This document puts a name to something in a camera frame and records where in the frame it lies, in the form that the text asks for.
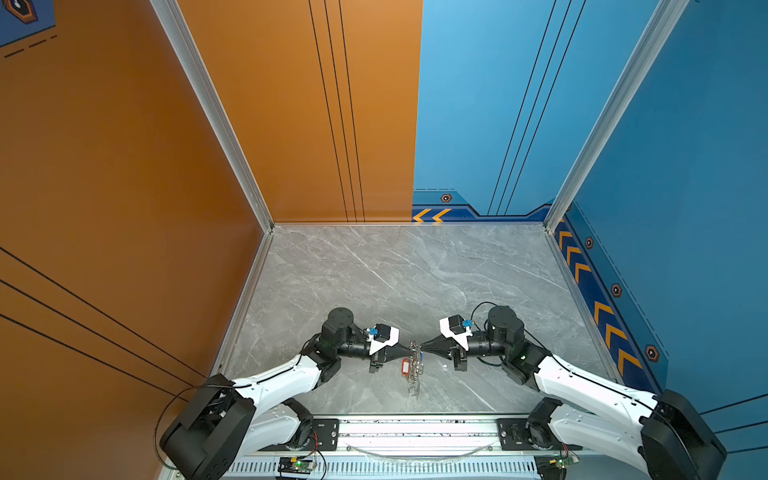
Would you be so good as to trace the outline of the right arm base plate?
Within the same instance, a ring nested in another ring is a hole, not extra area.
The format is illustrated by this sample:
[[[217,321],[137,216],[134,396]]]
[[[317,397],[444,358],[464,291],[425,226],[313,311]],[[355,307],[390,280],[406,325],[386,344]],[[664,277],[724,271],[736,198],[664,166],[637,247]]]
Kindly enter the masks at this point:
[[[496,420],[503,451],[560,451],[563,443],[548,424],[527,418],[503,417]]]

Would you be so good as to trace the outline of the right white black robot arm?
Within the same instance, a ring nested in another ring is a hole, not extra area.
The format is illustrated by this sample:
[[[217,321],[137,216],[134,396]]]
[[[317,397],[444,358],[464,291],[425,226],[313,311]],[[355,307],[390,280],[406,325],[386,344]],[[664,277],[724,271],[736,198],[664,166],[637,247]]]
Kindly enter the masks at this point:
[[[544,347],[508,306],[494,305],[484,329],[460,315],[443,318],[427,353],[463,371],[471,357],[495,356],[516,384],[542,395],[526,428],[539,449],[584,447],[652,479],[716,479],[725,446],[682,394],[660,394],[611,382]]]

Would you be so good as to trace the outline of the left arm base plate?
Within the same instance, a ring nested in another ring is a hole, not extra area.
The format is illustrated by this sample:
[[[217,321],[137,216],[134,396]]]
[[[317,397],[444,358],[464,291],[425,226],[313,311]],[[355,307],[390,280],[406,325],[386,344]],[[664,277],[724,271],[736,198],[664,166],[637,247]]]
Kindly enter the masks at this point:
[[[287,443],[271,445],[263,451],[305,451],[319,448],[321,452],[335,451],[339,437],[338,418],[314,418],[311,423],[302,422]]]

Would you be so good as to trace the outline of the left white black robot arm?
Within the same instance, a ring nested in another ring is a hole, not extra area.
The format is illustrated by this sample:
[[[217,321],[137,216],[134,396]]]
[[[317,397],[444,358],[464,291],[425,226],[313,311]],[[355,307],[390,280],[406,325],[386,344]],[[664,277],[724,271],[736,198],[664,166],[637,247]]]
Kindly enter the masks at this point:
[[[353,312],[332,309],[319,333],[286,363],[230,380],[216,374],[189,388],[192,397],[165,430],[153,432],[155,452],[185,479],[220,479],[239,458],[273,445],[313,444],[312,413],[298,396],[328,383],[345,357],[366,359],[371,372],[411,356],[396,327],[358,327]]]

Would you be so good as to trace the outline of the metal keyring with chain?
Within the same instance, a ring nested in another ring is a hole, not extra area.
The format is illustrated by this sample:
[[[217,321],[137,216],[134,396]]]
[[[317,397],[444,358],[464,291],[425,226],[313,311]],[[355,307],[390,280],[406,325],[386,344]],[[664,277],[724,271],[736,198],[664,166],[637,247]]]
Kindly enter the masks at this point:
[[[424,362],[423,364],[419,364],[419,354],[422,353],[420,349],[420,344],[417,344],[416,342],[411,342],[410,347],[413,349],[413,356],[411,358],[408,358],[411,361],[411,374],[406,377],[407,386],[408,386],[408,393],[410,396],[418,397],[420,393],[420,386],[421,386],[421,375],[424,372]]]

